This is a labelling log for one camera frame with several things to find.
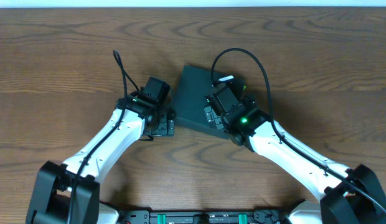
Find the white arm link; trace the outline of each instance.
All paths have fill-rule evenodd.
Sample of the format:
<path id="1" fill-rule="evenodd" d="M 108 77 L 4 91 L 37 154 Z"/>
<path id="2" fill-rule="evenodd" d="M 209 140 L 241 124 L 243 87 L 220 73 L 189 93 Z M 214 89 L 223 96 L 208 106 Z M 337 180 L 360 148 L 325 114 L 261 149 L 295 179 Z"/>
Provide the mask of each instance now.
<path id="1" fill-rule="evenodd" d="M 313 159 L 323 163 L 343 177 L 347 177 L 347 166 L 336 163 L 317 153 L 301 141 L 292 137 L 275 121 L 279 133 L 286 136 L 286 140 Z M 270 122 L 256 128 L 255 135 L 249 138 L 252 148 L 259 155 L 265 156 L 278 164 L 281 168 L 300 181 L 320 201 L 324 196 L 326 187 L 335 187 L 341 181 L 332 175 L 325 175 L 324 171 L 307 161 L 286 144 L 280 143 L 278 136 L 273 131 Z"/>
<path id="2" fill-rule="evenodd" d="M 92 148 L 115 126 L 121 116 L 121 110 L 115 109 L 109 122 L 98 134 L 74 156 L 66 159 L 63 163 L 68 165 L 67 170 L 77 173 L 83 158 L 92 150 Z M 144 120 L 137 113 L 125 110 L 124 118 L 117 130 L 111 134 L 105 142 L 92 154 L 88 164 L 84 167 L 81 176 L 92 175 L 95 181 L 102 184 L 108 171 L 120 158 L 122 153 L 132 143 L 138 140 L 143 134 Z"/>

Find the wooden table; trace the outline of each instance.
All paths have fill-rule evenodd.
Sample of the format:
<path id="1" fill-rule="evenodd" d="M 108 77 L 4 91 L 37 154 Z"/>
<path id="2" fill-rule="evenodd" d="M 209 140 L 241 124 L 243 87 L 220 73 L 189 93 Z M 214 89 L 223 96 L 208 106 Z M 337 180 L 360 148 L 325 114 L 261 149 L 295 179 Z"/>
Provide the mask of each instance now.
<path id="1" fill-rule="evenodd" d="M 282 126 L 331 159 L 369 166 L 386 193 L 386 8 L 0 9 L 0 223 L 24 222 L 40 166 L 108 121 L 123 94 L 113 49 L 139 85 L 156 76 L 176 87 L 183 65 L 210 68 L 229 47 L 264 64 Z M 251 59 L 228 54 L 216 69 L 245 77 L 267 109 Z M 268 159 L 185 128 L 134 143 L 101 187 L 102 200 L 153 210 L 301 198 L 314 200 Z"/>

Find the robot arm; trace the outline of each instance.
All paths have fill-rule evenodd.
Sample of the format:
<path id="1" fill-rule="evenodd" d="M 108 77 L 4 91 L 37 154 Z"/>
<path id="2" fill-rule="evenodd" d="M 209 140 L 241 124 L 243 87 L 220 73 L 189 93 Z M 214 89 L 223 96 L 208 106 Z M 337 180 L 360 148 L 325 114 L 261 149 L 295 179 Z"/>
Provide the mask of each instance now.
<path id="1" fill-rule="evenodd" d="M 118 100 L 109 122 L 74 156 L 60 166 L 46 162 L 37 174 L 26 223 L 66 223 L 67 219 L 70 223 L 116 223 L 118 211 L 99 201 L 100 184 L 126 148 L 142 135 L 174 135 L 173 113 L 163 107 L 169 89 L 167 83 L 151 77 L 140 91 Z M 84 159 L 87 164 L 81 168 Z M 72 191 L 71 198 L 57 194 L 65 190 Z"/>
<path id="2" fill-rule="evenodd" d="M 386 196 L 374 172 L 320 155 L 259 110 L 253 96 L 241 98 L 234 95 L 238 92 L 219 82 L 206 96 L 206 108 L 220 117 L 236 145 L 275 162 L 320 201 L 296 207 L 288 216 L 291 223 L 386 223 Z"/>

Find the green connector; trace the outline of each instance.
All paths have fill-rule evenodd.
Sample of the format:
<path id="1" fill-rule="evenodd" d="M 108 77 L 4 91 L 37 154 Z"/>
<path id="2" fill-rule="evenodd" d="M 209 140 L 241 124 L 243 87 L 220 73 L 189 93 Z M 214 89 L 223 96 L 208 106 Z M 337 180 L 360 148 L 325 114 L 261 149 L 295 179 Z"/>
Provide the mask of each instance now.
<path id="1" fill-rule="evenodd" d="M 247 215 L 239 214 L 238 215 L 238 224 L 247 224 Z"/>
<path id="2" fill-rule="evenodd" d="M 157 224 L 166 224 L 166 216 L 165 215 L 158 215 L 157 216 Z"/>

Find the black bracket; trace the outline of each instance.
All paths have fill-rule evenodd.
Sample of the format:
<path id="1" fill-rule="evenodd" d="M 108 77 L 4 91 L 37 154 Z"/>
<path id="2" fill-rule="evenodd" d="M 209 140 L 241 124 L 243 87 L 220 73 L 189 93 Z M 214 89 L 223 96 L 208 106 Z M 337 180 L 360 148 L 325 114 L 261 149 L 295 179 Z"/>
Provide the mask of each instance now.
<path id="1" fill-rule="evenodd" d="M 130 224 L 148 224 L 149 223 L 149 212 L 148 211 L 122 211 L 121 223 L 130 223 Z"/>
<path id="2" fill-rule="evenodd" d="M 204 114 L 207 118 L 210 128 L 216 128 L 218 130 L 224 129 L 221 117 L 215 113 L 214 109 L 212 109 L 211 106 L 206 106 L 204 108 Z"/>
<path id="3" fill-rule="evenodd" d="M 39 170 L 35 181 L 26 223 L 65 223 L 70 198 L 57 194 L 72 185 L 75 174 L 47 161 Z M 96 223 L 99 216 L 100 184 L 93 178 L 79 178 L 73 208 L 72 223 Z"/>
<path id="4" fill-rule="evenodd" d="M 347 170 L 348 180 L 353 180 L 362 186 L 372 198 L 386 209 L 386 196 L 380 182 L 373 171 L 365 165 L 359 165 L 354 170 Z M 351 192 L 344 183 L 335 188 L 327 188 L 326 196 L 320 201 L 322 222 L 328 223 L 361 223 L 361 224 L 386 224 L 386 214 L 365 197 L 355 194 L 344 196 Z"/>
<path id="5" fill-rule="evenodd" d="M 144 136 L 173 136 L 175 132 L 174 110 L 161 111 L 158 116 L 158 125 L 151 130 L 146 130 Z"/>

